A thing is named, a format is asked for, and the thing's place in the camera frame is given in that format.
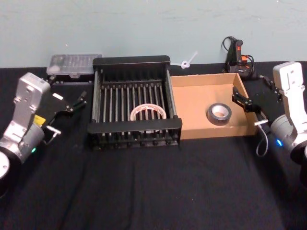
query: gray duct tape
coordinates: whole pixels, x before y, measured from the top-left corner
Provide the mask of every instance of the gray duct tape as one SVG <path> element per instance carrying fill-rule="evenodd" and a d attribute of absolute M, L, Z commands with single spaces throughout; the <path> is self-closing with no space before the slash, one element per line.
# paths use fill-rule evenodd
<path fill-rule="evenodd" d="M 229 122 L 231 109 L 223 103 L 212 104 L 207 111 L 208 120 L 216 126 L 224 126 Z"/>

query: black handle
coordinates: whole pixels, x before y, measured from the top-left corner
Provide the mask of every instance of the black handle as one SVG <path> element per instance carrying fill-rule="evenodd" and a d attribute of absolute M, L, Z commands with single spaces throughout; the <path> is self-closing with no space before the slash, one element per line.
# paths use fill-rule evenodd
<path fill-rule="evenodd" d="M 242 63 L 242 54 L 241 54 L 241 49 L 242 49 L 243 41 L 242 40 L 236 40 L 236 61 L 238 63 Z"/>

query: blue led light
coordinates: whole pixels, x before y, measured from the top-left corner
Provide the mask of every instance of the blue led light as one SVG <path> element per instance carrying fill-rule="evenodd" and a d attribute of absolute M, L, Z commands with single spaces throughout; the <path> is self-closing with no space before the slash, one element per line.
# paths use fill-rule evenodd
<path fill-rule="evenodd" d="M 278 144 L 279 146 L 283 146 L 283 143 L 282 143 L 281 140 L 277 139 L 276 142 L 277 142 L 277 144 Z"/>

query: clear plastic case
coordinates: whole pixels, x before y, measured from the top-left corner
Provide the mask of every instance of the clear plastic case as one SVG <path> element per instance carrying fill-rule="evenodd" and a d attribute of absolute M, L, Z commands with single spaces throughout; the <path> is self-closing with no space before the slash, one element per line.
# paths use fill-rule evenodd
<path fill-rule="evenodd" d="M 51 58 L 47 74 L 51 76 L 69 75 L 71 78 L 93 74 L 93 60 L 101 57 L 101 54 L 56 54 Z"/>

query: gray cable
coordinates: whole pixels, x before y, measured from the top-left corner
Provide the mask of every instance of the gray cable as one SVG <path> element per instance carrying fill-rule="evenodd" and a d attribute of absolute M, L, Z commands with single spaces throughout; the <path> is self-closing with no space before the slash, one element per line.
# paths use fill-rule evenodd
<path fill-rule="evenodd" d="M 257 156 L 259 156 L 259 157 L 264 157 L 264 156 L 267 154 L 267 152 L 268 152 L 269 140 L 268 140 L 268 136 L 267 136 L 267 134 L 264 132 L 262 126 L 261 126 L 261 125 L 258 125 L 258 128 L 262 131 L 262 133 L 263 133 L 263 135 L 264 135 L 264 138 L 262 138 L 261 141 L 258 143 L 257 148 L 256 148 L 256 154 L 257 154 Z M 266 142 L 265 151 L 264 151 L 264 153 L 263 153 L 262 155 L 259 155 L 259 153 L 258 153 L 259 147 L 260 147 L 260 144 L 261 144 L 264 140 L 265 140 L 265 142 Z"/>

